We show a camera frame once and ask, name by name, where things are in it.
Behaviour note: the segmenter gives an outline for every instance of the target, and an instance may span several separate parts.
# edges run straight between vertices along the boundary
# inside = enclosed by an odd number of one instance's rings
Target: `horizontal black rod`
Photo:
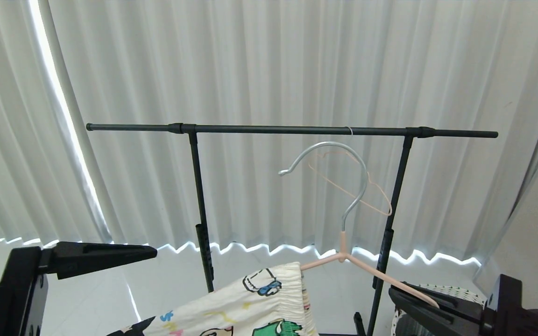
[[[497,138],[497,132],[470,130],[436,130],[429,127],[319,127],[319,126],[238,126],[238,125],[197,125],[174,123],[168,125],[147,124],[86,124],[89,131],[149,131],[172,133],[255,133],[255,134],[348,134],[384,136],[455,136],[465,138]]]

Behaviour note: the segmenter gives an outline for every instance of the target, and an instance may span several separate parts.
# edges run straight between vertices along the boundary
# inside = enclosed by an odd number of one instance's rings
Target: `white curtain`
[[[103,240],[25,1],[0,1],[0,240]]]
[[[56,1],[47,15],[77,127],[498,131],[496,140],[415,140],[394,223],[393,250],[404,257],[413,249],[480,257],[506,223],[538,142],[538,1]],[[187,136],[78,138],[92,148],[87,166],[115,242],[196,241]],[[303,166],[277,176],[320,140],[354,147],[391,194],[401,138],[200,134],[211,241],[334,248],[352,199]],[[352,161],[316,164],[356,192]],[[375,188],[364,199],[387,209]],[[378,252],[385,222],[357,209],[347,224],[352,245]]]

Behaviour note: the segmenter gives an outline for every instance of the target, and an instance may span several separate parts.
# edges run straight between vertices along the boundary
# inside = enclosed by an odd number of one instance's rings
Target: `white floor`
[[[21,242],[0,243],[0,275],[13,247],[22,247]],[[376,264],[361,255],[357,257]],[[300,254],[283,249],[270,257],[264,248],[245,252],[235,245],[224,254],[214,249],[215,288],[260,268],[314,259],[314,251]],[[474,264],[459,266],[443,259],[427,266],[418,258],[409,265],[390,258],[387,273],[409,283],[453,285],[479,293],[472,284],[476,269]],[[43,336],[104,336],[135,323],[137,315],[146,319],[206,294],[200,255],[191,247],[178,254],[164,248],[155,259],[64,280],[49,275],[48,280]],[[349,262],[333,262],[306,271],[305,280],[319,332],[354,334],[355,311],[360,311],[367,326],[374,294],[370,274]],[[387,288],[382,295],[376,336],[390,335],[393,303]]]

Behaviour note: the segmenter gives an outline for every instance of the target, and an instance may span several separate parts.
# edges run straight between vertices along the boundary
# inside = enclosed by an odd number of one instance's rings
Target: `hanger hook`
[[[344,215],[342,216],[342,231],[346,231],[346,217],[348,217],[348,214],[350,213],[350,211],[352,211],[354,206],[356,206],[358,204],[358,202],[360,202],[362,196],[365,194],[365,190],[367,190],[367,183],[369,181],[369,176],[367,175],[367,165],[365,164],[365,161],[363,161],[361,156],[358,155],[358,153],[356,151],[354,151],[354,149],[352,149],[348,145],[344,145],[341,142],[335,142],[335,141],[318,142],[318,143],[315,143],[314,145],[312,145],[311,147],[308,147],[307,149],[305,149],[302,153],[300,153],[300,155],[296,158],[296,160],[294,160],[294,162],[292,162],[292,165],[290,165],[290,168],[280,170],[277,174],[279,176],[290,174],[291,172],[293,172],[294,168],[296,168],[296,166],[301,162],[301,160],[308,153],[310,153],[312,150],[314,150],[314,149],[316,149],[318,147],[324,147],[324,146],[341,147],[341,148],[349,151],[352,155],[354,155],[356,160],[361,165],[361,190],[358,192],[358,195],[352,201],[352,203],[348,206],[348,209],[346,209],[346,212],[344,212]]]

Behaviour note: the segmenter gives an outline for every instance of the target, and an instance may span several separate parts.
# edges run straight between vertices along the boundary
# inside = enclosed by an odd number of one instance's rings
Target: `clothes rack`
[[[170,132],[175,134],[188,134],[190,149],[192,153],[192,165],[194,168],[194,179],[196,181],[196,192],[198,200],[198,212],[200,223],[196,225],[200,256],[205,271],[207,290],[213,291],[213,264],[211,260],[211,248],[209,247],[209,231],[207,229],[207,214],[205,212],[205,196],[203,193],[203,181],[200,170],[200,157],[198,154],[198,133],[253,133],[253,134],[330,134],[330,135],[372,135],[372,136],[403,136],[404,142],[399,166],[397,168],[396,181],[391,195],[391,215],[387,217],[386,227],[383,232],[382,246],[380,249],[377,269],[386,272],[387,261],[393,241],[393,220],[396,214],[397,201],[402,189],[402,181],[408,164],[408,156],[412,148],[412,141],[415,138],[441,137],[462,137],[462,138],[497,138],[497,132],[472,131],[472,130],[438,130],[431,127],[406,127],[406,128],[384,128],[384,127],[313,127],[313,126],[237,126],[237,125],[198,125],[198,124],[86,124],[88,131],[111,130],[111,131],[141,131],[141,132]],[[371,309],[369,326],[365,333],[365,328],[359,312],[354,314],[354,324],[358,336],[372,336],[375,329],[376,315],[381,300],[383,280],[373,277],[372,283],[375,294]]]

